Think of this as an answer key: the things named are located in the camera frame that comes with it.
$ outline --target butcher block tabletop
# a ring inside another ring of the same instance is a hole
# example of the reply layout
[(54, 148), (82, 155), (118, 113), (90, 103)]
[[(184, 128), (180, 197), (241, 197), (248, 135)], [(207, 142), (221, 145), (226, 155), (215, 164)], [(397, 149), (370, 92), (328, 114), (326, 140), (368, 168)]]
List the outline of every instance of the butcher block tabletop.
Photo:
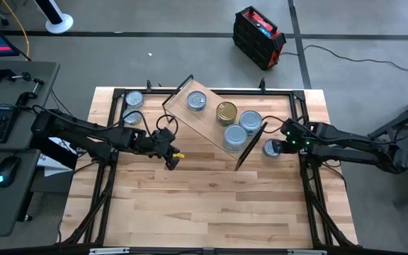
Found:
[[(114, 89), (120, 88), (96, 88), (88, 121), (107, 125)], [(144, 95), (141, 111), (151, 131), (156, 129), (157, 118), (164, 114), (162, 102), (167, 96)], [(329, 123), (324, 92), (305, 90), (305, 96), (310, 120)], [(233, 102), (238, 111), (290, 117), (285, 96), (221, 97)], [(237, 160), (181, 121), (178, 125), (172, 145), (185, 158), (173, 171), (166, 169), (163, 159), (119, 154), (105, 246), (312, 248), (298, 156), (282, 154), (272, 159), (262, 153), (267, 139), (284, 139), (279, 131), (262, 134), (239, 171), (234, 171)], [(266, 130), (280, 125), (270, 119)], [(166, 125), (165, 119), (163, 126), (175, 129), (174, 122)], [(135, 127), (145, 129), (143, 122)], [(81, 157), (76, 167), (90, 160), (88, 155)], [(97, 168), (94, 164), (73, 177), (60, 228), (63, 239), (70, 236), (89, 211)], [(356, 243), (344, 182), (325, 167), (320, 169), (320, 176), (329, 215)], [(319, 217), (316, 219), (323, 241), (322, 222)]]

